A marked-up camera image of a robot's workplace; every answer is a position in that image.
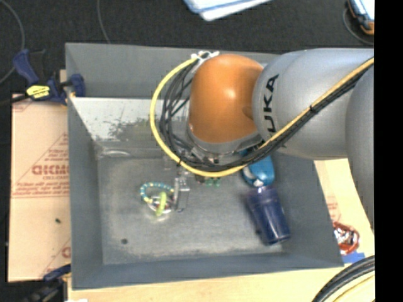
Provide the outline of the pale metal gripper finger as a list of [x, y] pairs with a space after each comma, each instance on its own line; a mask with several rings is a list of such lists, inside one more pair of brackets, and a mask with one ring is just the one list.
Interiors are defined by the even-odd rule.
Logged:
[[179, 211], [180, 209], [180, 200], [181, 200], [181, 178], [176, 177], [174, 180], [174, 209]]
[[183, 186], [179, 190], [179, 212], [183, 212], [187, 205], [191, 192], [190, 186]]

